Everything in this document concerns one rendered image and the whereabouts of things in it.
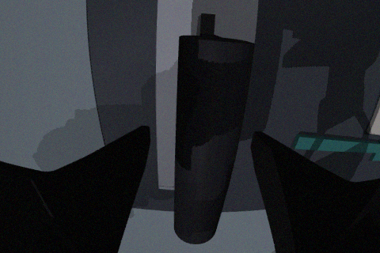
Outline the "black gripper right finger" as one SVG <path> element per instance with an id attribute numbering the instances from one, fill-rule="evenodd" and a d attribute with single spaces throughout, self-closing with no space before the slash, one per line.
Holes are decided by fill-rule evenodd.
<path id="1" fill-rule="evenodd" d="M 380 178 L 345 180 L 263 132 L 250 149 L 275 253 L 332 253 L 380 208 Z"/>

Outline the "teal trowel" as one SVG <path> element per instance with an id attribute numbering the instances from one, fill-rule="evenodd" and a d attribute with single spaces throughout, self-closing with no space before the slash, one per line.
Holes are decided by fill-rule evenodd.
<path id="1" fill-rule="evenodd" d="M 294 140 L 294 149 L 316 149 L 316 151 L 335 151 L 335 152 L 357 152 L 373 153 L 370 156 L 371 161 L 380 160 L 380 138 L 379 142 L 370 142 L 367 140 L 333 138 L 314 135 L 297 134 Z"/>

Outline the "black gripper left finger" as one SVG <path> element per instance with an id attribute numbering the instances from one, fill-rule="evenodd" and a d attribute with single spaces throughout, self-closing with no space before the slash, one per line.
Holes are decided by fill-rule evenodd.
<path id="1" fill-rule="evenodd" d="M 118 253 L 149 149 L 141 126 L 50 172 L 0 161 L 0 202 L 47 222 L 72 253 Z"/>

